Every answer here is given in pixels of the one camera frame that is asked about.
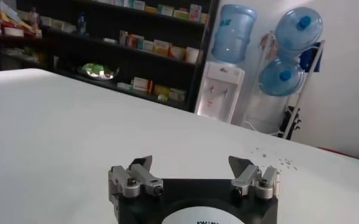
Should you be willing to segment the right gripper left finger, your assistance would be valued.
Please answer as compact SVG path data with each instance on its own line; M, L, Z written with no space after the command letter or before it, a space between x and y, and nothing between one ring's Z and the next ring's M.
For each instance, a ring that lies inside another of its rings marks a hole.
M136 198L142 190L150 196L159 197L164 193L164 182L149 171L152 155L135 158L128 168L112 166L108 171L108 199L114 203L120 196Z

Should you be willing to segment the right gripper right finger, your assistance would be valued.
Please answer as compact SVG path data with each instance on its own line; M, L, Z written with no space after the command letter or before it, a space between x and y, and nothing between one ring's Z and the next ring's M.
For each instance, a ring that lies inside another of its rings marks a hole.
M232 192L238 197L247 196L251 187L259 199L270 200L279 197L280 172L276 168L269 166L262 172L249 159L235 156L229 156L229 165L235 177L230 182Z

